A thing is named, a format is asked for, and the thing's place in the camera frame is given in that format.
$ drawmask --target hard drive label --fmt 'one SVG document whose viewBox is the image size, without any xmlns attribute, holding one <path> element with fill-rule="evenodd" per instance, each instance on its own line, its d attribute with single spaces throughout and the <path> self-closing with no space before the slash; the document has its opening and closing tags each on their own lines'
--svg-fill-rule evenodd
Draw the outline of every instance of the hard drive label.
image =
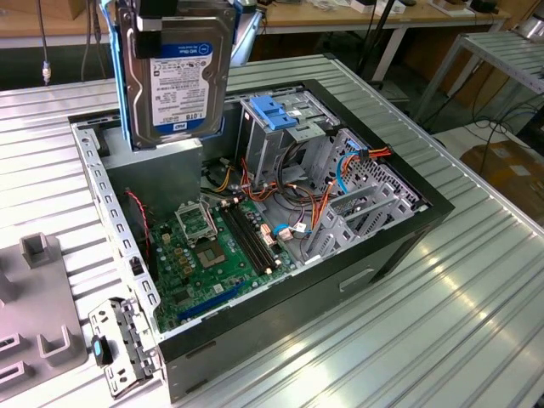
<svg viewBox="0 0 544 408">
<path fill-rule="evenodd" d="M 206 118 L 212 62 L 209 42 L 165 44 L 161 58 L 150 59 L 153 126 L 160 132 L 191 130 Z"/>
</svg>

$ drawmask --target red cable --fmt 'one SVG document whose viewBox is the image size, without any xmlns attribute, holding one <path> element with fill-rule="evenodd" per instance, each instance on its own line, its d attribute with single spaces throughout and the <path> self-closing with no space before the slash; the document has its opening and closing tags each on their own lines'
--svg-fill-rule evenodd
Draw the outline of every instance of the red cable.
<svg viewBox="0 0 544 408">
<path fill-rule="evenodd" d="M 145 259 L 149 262 L 150 259 L 150 229 L 147 226 L 147 217 L 145 216 L 144 205 L 142 201 L 131 191 L 126 191 L 126 193 L 136 201 L 139 211 L 142 213 L 142 218 L 144 219 L 144 232 L 145 232 Z"/>
</svg>

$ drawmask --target blue cable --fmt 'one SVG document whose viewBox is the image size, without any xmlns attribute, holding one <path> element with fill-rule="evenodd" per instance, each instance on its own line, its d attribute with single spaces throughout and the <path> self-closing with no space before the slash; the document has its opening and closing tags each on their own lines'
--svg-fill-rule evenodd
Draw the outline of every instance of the blue cable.
<svg viewBox="0 0 544 408">
<path fill-rule="evenodd" d="M 277 227 L 274 228 L 274 231 L 272 231 L 274 233 L 274 235 L 278 235 L 278 233 L 281 231 L 281 230 L 284 230 L 285 228 L 289 228 L 289 225 L 287 224 L 280 224 L 278 225 Z"/>
<path fill-rule="evenodd" d="M 346 153 L 345 155 L 343 155 L 342 157 L 340 157 L 340 160 L 338 161 L 338 165 L 337 165 L 337 180 L 338 180 L 338 186 L 340 186 L 340 188 L 342 189 L 342 191 L 344 193 L 347 193 L 348 192 L 348 188 L 346 187 L 346 184 L 343 183 L 343 180 L 342 180 L 342 163 L 343 163 L 343 160 L 346 158 L 346 157 L 349 157 L 349 156 L 357 156 L 359 154 L 358 151 L 351 151 L 349 153 Z"/>
</svg>

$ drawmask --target table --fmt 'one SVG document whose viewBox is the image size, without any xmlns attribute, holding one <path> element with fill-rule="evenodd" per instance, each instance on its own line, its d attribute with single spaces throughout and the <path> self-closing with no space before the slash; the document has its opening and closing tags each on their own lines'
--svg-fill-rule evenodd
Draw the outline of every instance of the table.
<svg viewBox="0 0 544 408">
<path fill-rule="evenodd" d="M 542 66 L 544 65 L 544 44 L 534 44 L 511 31 L 490 34 L 461 34 L 451 46 L 440 68 L 436 71 L 423 93 L 414 116 L 416 122 L 421 119 L 431 98 L 462 49 L 473 53 L 473 57 L 457 78 L 449 94 L 453 94 L 462 86 L 470 72 L 481 60 L 492 64 L 496 69 L 504 72 L 533 92 L 537 94 L 544 92 L 544 80 L 541 75 Z M 519 88 L 515 88 L 506 100 L 513 100 L 514 94 L 518 91 Z"/>
<path fill-rule="evenodd" d="M 211 381 L 183 407 L 531 407 L 544 390 L 544 231 L 335 59 L 250 63 L 229 91 L 315 78 L 456 209 L 396 270 Z M 68 115 L 117 108 L 112 80 L 0 93 L 0 245 L 41 230 L 88 312 L 123 294 Z M 3 408 L 112 406 L 94 358 Z M 154 378 L 115 407 L 168 406 Z"/>
<path fill-rule="evenodd" d="M 489 26 L 490 31 L 499 31 L 510 14 L 500 11 L 498 14 L 450 17 L 431 5 L 419 0 L 414 7 L 407 7 L 403 14 L 391 14 L 385 29 L 394 30 L 382 59 L 374 73 L 373 81 L 381 81 L 388 71 L 400 42 L 409 28 L 438 26 Z M 352 8 L 339 8 L 335 11 L 323 11 L 310 3 L 300 5 L 274 3 L 267 7 L 266 34 L 291 34 L 298 32 L 358 31 L 366 30 L 371 14 L 361 14 Z M 374 20 L 376 27 L 379 17 Z M 45 31 L 49 45 L 74 45 L 85 43 L 85 12 L 73 21 L 44 18 Z M 101 20 L 104 32 L 107 28 Z M 0 48 L 22 48 L 41 46 L 37 17 L 32 14 L 9 12 L 0 16 Z"/>
</svg>

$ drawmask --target aluminum profile table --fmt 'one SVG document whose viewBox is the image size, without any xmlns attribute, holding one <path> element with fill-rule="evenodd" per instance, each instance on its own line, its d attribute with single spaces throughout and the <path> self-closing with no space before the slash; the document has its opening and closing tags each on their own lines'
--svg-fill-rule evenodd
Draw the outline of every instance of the aluminum profile table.
<svg viewBox="0 0 544 408">
<path fill-rule="evenodd" d="M 456 207 L 386 279 L 177 406 L 526 406 L 544 391 L 544 231 L 341 63 L 323 56 L 230 72 L 229 90 L 315 78 Z M 33 231 L 62 246 L 88 312 L 123 296 L 67 116 L 117 107 L 113 81 L 0 93 L 0 245 Z M 154 378 L 111 400 L 85 365 L 3 403 L 168 406 Z"/>
<path fill-rule="evenodd" d="M 414 116 L 416 122 L 422 118 L 431 98 L 463 49 L 473 53 L 473 57 L 457 78 L 449 95 L 463 85 L 481 60 L 492 64 L 496 69 L 533 92 L 537 94 L 544 92 L 544 80 L 541 74 L 544 65 L 544 44 L 534 44 L 511 31 L 461 34 L 428 84 Z"/>
</svg>

